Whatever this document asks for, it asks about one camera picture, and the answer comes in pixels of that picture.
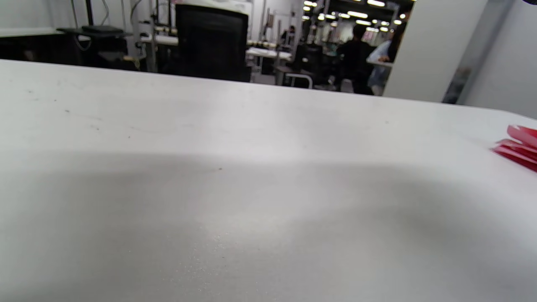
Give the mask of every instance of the white table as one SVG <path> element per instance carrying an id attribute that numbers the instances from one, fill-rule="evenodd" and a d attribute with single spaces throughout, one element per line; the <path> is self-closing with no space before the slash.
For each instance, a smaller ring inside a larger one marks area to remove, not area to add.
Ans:
<path id="1" fill-rule="evenodd" d="M 151 43 L 153 35 L 149 34 L 148 37 L 140 37 L 140 40 L 144 43 Z M 178 46 L 179 39 L 177 37 L 170 37 L 167 35 L 156 35 L 155 42 L 157 45 Z"/>
<path id="2" fill-rule="evenodd" d="M 377 66 L 387 67 L 390 69 L 394 66 L 394 64 L 390 62 L 381 62 L 381 61 L 373 61 L 373 60 L 367 60 L 367 63 L 377 65 Z"/>
<path id="3" fill-rule="evenodd" d="M 534 301 L 507 112 L 0 61 L 1 301 Z"/>
<path id="4" fill-rule="evenodd" d="M 278 53 L 271 49 L 261 49 L 256 47 L 251 47 L 246 51 L 246 55 L 258 56 L 258 57 L 268 57 L 270 59 L 276 59 Z M 280 59 L 290 61 L 293 54 L 287 52 L 280 52 Z"/>

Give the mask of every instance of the black chair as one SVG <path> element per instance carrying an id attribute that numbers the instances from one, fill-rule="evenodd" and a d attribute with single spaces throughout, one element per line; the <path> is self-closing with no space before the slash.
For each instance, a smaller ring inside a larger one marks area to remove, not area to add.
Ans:
<path id="1" fill-rule="evenodd" d="M 248 15 L 196 5 L 176 5 L 179 74 L 250 81 L 245 65 Z"/>

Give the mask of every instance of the desk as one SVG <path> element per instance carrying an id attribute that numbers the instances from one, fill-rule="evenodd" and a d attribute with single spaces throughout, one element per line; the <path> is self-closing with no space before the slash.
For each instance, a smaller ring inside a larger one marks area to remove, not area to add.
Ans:
<path id="1" fill-rule="evenodd" d="M 532 301 L 502 111 L 0 61 L 1 301 Z"/>
<path id="2" fill-rule="evenodd" d="M 382 66 L 382 67 L 386 67 L 390 69 L 394 66 L 394 64 L 390 62 L 380 62 L 380 61 L 371 61 L 371 60 L 368 60 L 366 62 L 372 65 Z"/>
<path id="3" fill-rule="evenodd" d="M 270 59 L 276 59 L 277 52 L 270 49 L 261 49 L 251 47 L 246 51 L 246 55 L 268 57 Z M 287 52 L 280 52 L 280 59 L 290 61 L 293 54 Z"/>
<path id="4" fill-rule="evenodd" d="M 148 37 L 140 37 L 140 40 L 144 43 L 151 43 L 151 39 L 153 36 L 149 34 Z M 178 46 L 179 45 L 179 38 L 177 37 L 170 37 L 167 35 L 157 35 L 155 36 L 155 42 L 157 45 L 168 45 L 168 46 Z"/>

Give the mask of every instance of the white partition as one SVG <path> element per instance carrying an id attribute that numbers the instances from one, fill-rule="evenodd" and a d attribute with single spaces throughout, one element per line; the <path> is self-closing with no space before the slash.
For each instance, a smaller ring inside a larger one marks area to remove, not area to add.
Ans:
<path id="1" fill-rule="evenodd" d="M 417 1 L 384 96 L 441 102 L 486 3 Z"/>
<path id="2" fill-rule="evenodd" d="M 537 118 L 537 6 L 516 0 L 465 105 Z"/>

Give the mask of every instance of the red object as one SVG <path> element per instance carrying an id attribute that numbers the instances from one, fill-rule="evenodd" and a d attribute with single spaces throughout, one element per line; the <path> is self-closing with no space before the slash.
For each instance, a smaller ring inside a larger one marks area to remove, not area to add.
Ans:
<path id="1" fill-rule="evenodd" d="M 537 130 L 511 125 L 507 133 L 517 141 L 501 140 L 492 151 L 537 172 Z"/>

